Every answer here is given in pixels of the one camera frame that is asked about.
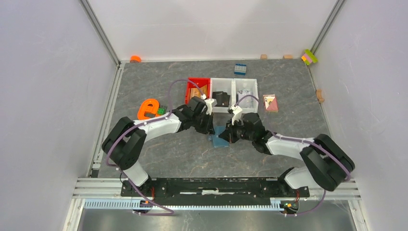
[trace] wooden block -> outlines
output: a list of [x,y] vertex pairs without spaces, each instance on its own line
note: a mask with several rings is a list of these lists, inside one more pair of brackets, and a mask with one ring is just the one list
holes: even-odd
[[323,97],[321,96],[321,89],[316,90],[316,97],[318,98],[319,103],[324,102]]

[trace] lego brick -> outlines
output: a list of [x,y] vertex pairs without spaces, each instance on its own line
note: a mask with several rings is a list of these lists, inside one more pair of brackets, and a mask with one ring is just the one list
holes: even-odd
[[309,61],[309,63],[313,62],[313,60],[309,57],[309,55],[304,54],[303,57],[305,57]]
[[245,64],[236,64],[235,68],[234,68],[234,74],[244,76],[246,74],[246,65]]
[[163,108],[157,109],[157,114],[158,115],[164,115],[164,113],[166,113],[165,109],[163,109]]
[[308,66],[310,65],[310,62],[307,60],[307,58],[304,55],[302,56],[302,60],[303,62],[305,62],[306,65]]
[[311,51],[305,50],[305,54],[307,54],[312,59],[312,62],[314,63],[318,62],[318,59],[316,58],[316,56],[314,56],[314,54]]

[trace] blue block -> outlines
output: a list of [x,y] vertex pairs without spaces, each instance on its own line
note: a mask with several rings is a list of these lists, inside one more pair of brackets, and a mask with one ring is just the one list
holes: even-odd
[[229,147],[230,144],[228,141],[219,138],[218,136],[225,131],[225,126],[217,126],[214,128],[215,131],[215,135],[212,135],[212,140],[213,140],[213,145],[215,148],[219,148],[219,147]]

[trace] gray stone floor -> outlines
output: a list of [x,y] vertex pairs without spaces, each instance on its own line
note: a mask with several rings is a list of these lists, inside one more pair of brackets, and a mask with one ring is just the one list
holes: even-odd
[[[234,75],[236,63],[247,65],[245,76]],[[168,106],[171,82],[187,77],[256,78],[258,95],[275,94],[279,112],[258,113],[264,126],[286,136],[315,137],[328,134],[309,70],[301,60],[196,61],[126,64],[120,83],[111,128],[124,116],[137,119],[141,103],[157,99]],[[173,86],[173,106],[184,104],[186,83]],[[216,114],[215,126],[224,126],[228,114]],[[258,153],[249,141],[238,141],[227,148],[214,148],[206,135],[193,128],[168,134],[145,143],[140,163],[151,177],[279,176],[303,162],[285,156]],[[102,164],[100,178],[117,178],[119,173]]]

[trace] white enclosure wall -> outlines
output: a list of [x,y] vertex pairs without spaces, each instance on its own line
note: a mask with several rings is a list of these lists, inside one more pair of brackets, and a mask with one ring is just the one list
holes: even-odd
[[2,0],[0,31],[0,230],[61,230],[115,65],[77,0]]
[[299,57],[336,0],[89,0],[119,59]]
[[347,1],[312,67],[373,231],[407,229],[407,11],[407,1]]

